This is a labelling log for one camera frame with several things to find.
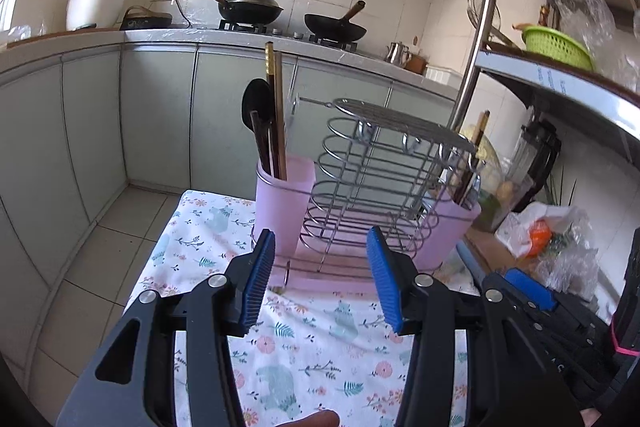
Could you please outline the right hand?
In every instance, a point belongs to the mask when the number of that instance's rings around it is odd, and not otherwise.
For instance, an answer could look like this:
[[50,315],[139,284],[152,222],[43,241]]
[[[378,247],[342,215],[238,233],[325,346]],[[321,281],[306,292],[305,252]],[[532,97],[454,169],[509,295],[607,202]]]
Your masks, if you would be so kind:
[[592,427],[594,423],[600,418],[601,414],[596,409],[585,409],[580,412],[585,427]]

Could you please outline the left hand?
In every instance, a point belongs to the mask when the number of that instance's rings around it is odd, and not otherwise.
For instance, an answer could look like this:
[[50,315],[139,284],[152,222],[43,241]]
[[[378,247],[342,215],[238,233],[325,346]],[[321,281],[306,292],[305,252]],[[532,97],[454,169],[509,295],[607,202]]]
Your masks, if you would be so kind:
[[341,420],[337,413],[324,410],[296,419],[296,421],[288,421],[278,427],[338,427],[339,425],[341,425]]

